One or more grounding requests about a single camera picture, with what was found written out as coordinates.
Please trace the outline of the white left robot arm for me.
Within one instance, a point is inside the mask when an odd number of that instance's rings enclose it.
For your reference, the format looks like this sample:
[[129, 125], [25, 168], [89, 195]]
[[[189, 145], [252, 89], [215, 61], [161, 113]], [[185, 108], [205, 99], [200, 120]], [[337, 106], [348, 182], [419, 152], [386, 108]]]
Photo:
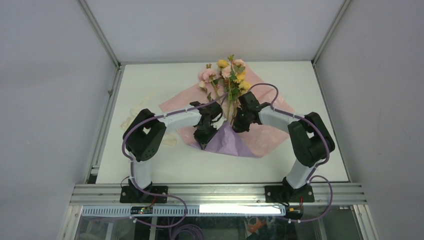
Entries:
[[184, 109], [155, 114], [143, 109], [123, 134], [122, 153], [130, 160], [129, 180], [134, 186], [131, 197], [145, 203], [151, 196], [151, 159], [157, 154], [165, 134], [186, 127], [195, 128], [193, 137], [197, 146], [205, 150], [218, 133], [213, 126], [223, 116], [221, 105], [212, 101], [191, 102]]

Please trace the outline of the purple wrapping paper sheet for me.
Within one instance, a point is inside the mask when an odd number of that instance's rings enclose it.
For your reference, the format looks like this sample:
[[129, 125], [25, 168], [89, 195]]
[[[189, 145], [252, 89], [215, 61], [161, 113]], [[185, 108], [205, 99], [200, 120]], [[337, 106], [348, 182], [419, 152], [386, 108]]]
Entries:
[[200, 149], [210, 153], [234, 157], [257, 158], [242, 138], [233, 131], [232, 126], [227, 121], [223, 122], [206, 147], [200, 147]]

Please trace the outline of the peach fake rose stem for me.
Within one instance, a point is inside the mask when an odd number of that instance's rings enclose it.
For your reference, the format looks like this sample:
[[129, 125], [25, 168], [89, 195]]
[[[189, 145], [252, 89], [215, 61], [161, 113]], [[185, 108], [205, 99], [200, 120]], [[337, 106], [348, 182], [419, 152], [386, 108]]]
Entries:
[[235, 101], [240, 95], [247, 91], [246, 64], [242, 59], [235, 59], [234, 55], [228, 56], [229, 73], [226, 77], [228, 95]]

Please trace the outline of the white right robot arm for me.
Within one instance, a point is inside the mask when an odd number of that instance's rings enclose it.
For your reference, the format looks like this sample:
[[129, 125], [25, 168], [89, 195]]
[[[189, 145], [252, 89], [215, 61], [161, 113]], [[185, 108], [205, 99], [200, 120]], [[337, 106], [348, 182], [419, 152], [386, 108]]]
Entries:
[[282, 196], [289, 203], [296, 202], [302, 196], [301, 188], [310, 182], [318, 166], [329, 160], [336, 147], [321, 116], [316, 112], [301, 116], [277, 109], [269, 102], [259, 103], [252, 92], [241, 95], [238, 100], [234, 132], [248, 132], [252, 124], [257, 124], [289, 134], [296, 160], [282, 180]]

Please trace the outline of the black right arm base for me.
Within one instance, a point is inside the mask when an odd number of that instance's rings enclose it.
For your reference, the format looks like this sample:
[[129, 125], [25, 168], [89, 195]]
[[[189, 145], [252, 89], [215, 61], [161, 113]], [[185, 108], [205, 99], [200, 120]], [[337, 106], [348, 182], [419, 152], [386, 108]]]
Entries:
[[265, 185], [265, 201], [267, 203], [313, 203], [315, 196], [310, 185], [304, 185], [297, 189], [291, 189], [284, 185]]

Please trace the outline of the pink wrapping paper sheet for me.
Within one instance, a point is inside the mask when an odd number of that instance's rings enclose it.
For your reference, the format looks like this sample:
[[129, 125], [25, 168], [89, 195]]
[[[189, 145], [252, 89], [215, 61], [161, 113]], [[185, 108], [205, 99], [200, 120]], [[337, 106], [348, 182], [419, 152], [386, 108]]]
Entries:
[[[264, 81], [257, 76], [250, 68], [247, 66], [246, 78], [251, 85], [264, 83]], [[269, 102], [274, 99], [276, 91], [271, 89], [269, 86], [259, 85], [253, 88], [253, 94], [259, 103]], [[193, 86], [181, 91], [176, 94], [174, 97], [166, 100], [165, 102], [159, 105], [159, 108], [163, 112], [171, 112], [178, 109], [186, 107], [191, 102], [198, 101], [200, 103], [209, 102], [207, 95], [199, 89], [198, 83]], [[293, 108], [290, 107], [286, 101], [278, 96], [276, 101], [273, 103], [273, 106], [278, 109], [283, 109], [288, 112], [293, 112]], [[216, 128], [220, 128], [226, 118], [223, 116], [220, 122], [217, 122]], [[289, 138], [289, 134], [279, 130], [272, 126], [267, 125], [258, 125], [256, 123], [250, 125], [249, 132], [237, 133], [245, 144], [250, 148], [250, 150], [258, 157], [264, 157], [268, 155], [272, 150], [278, 147], [286, 139]], [[200, 149], [199, 144], [194, 139], [195, 127], [188, 126], [183, 127], [177, 130], [177, 133], [181, 137], [182, 141], [194, 148]]]

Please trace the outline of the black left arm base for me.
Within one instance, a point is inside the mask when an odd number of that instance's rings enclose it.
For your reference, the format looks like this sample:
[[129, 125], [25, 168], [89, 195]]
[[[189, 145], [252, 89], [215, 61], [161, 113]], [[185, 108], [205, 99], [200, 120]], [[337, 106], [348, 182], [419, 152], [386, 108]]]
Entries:
[[121, 195], [119, 202], [123, 204], [165, 204], [168, 202], [169, 187], [166, 185], [153, 185], [151, 182], [144, 193], [137, 189], [131, 180], [127, 180], [127, 185], [121, 185]]

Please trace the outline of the aluminium mounting rail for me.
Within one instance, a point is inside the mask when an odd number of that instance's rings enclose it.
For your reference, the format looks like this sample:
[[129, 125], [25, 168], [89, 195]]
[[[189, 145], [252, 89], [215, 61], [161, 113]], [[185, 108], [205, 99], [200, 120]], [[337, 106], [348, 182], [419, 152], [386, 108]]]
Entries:
[[[167, 184], [167, 200], [170, 206], [201, 204], [264, 205], [266, 202], [265, 184]], [[312, 183], [314, 206], [324, 206], [333, 193], [336, 206], [365, 205], [367, 199], [359, 183], [334, 182], [332, 190], [324, 182]], [[71, 206], [111, 206], [120, 203], [122, 185], [117, 184], [77, 184], [70, 199]]]

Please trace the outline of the cream ribbon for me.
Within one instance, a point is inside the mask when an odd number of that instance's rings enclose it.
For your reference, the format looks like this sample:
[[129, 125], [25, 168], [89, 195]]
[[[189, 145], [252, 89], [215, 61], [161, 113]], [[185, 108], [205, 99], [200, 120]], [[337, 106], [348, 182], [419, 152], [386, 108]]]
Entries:
[[[156, 93], [154, 91], [150, 92], [146, 97], [144, 97], [138, 104], [131, 107], [129, 109], [129, 116], [126, 118], [125, 121], [123, 121], [120, 124], [120, 129], [122, 131], [127, 130], [127, 128], [130, 126], [130, 124], [133, 122], [133, 120], [136, 118], [136, 116], [140, 113], [142, 109], [145, 109], [147, 104], [149, 104], [154, 97], [156, 96]], [[164, 138], [161, 140], [161, 144], [169, 147], [175, 147], [177, 145], [177, 138], [172, 133], [166, 133], [164, 135]]]

